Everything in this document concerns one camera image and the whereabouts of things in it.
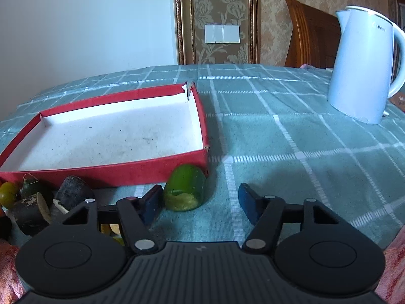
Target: wall switch panel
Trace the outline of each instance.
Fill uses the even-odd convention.
[[[238,25],[224,25],[224,43],[240,43]]]
[[[205,43],[215,43],[215,36],[214,36],[214,26],[215,25],[205,25]]]
[[[223,25],[214,25],[214,37],[215,37],[215,43],[224,42],[224,26]]]
[[[205,25],[205,43],[223,43],[224,26],[223,25]]]

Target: white kettle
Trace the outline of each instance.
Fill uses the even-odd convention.
[[[348,6],[336,12],[342,32],[328,102],[337,110],[369,124],[381,120],[388,98],[405,82],[405,33],[373,10]],[[391,83],[394,38],[400,65]]]

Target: wooden chair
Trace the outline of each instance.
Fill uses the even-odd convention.
[[[341,35],[337,18],[297,0],[286,2],[293,30],[285,66],[333,67]]]

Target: green checkered tablecloth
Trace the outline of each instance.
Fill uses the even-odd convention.
[[[0,122],[0,150],[40,110],[109,93],[195,81],[207,114],[210,199],[163,211],[157,237],[243,242],[252,229],[240,183],[288,203],[314,197],[381,247],[405,222],[405,116],[392,104],[379,125],[357,122],[326,100],[331,73],[262,65],[159,66],[100,75],[46,90]],[[99,204],[142,196],[152,185],[97,190]],[[286,226],[282,237],[296,231]],[[14,228],[12,243],[28,237]]]

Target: pink towel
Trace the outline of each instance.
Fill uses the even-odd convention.
[[[12,304],[25,293],[15,270],[17,253],[18,247],[0,239],[0,304]]]
[[[405,304],[405,226],[384,255],[386,266],[375,292],[389,304]]]

